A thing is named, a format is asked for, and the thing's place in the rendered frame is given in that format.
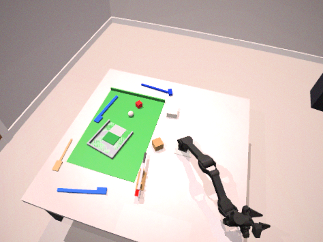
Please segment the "red cube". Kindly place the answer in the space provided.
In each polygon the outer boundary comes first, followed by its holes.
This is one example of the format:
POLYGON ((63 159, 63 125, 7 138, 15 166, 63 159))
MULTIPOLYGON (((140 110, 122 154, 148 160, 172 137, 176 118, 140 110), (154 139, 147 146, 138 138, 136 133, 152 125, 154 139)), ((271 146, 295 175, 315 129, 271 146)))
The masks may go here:
POLYGON ((138 100, 136 103, 136 107, 137 108, 141 108, 142 107, 142 102, 140 100, 138 100))

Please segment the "green flat mat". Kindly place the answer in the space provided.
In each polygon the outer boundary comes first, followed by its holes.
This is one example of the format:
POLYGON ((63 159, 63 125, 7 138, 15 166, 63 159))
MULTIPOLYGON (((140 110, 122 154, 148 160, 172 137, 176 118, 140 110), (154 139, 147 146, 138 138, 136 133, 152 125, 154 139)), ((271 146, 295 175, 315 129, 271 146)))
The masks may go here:
POLYGON ((66 162, 134 183, 164 103, 110 90, 66 162), (116 95, 118 98, 102 115, 103 119, 94 122, 116 95), (136 107, 138 100, 142 102, 141 108, 136 107), (134 115, 130 117, 129 111, 134 115), (114 150, 134 132, 113 159, 87 144, 107 120, 113 123, 111 126, 116 124, 126 129, 124 136, 113 145, 114 150))

